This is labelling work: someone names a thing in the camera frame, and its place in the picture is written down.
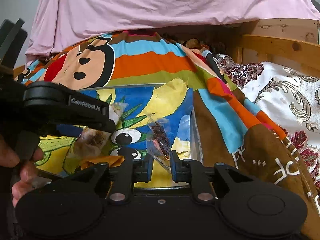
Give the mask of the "person's left hand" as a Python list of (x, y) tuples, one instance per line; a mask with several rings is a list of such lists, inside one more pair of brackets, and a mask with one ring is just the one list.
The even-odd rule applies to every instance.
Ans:
[[(16, 207), (18, 201), (28, 192), (33, 190), (32, 183), (37, 177), (38, 171), (35, 162), (43, 159), (43, 151), (37, 147), (33, 158), (18, 169), (19, 180), (12, 186), (12, 204)], [(1, 136), (1, 166), (12, 168), (19, 164), (18, 155), (8, 146)]]

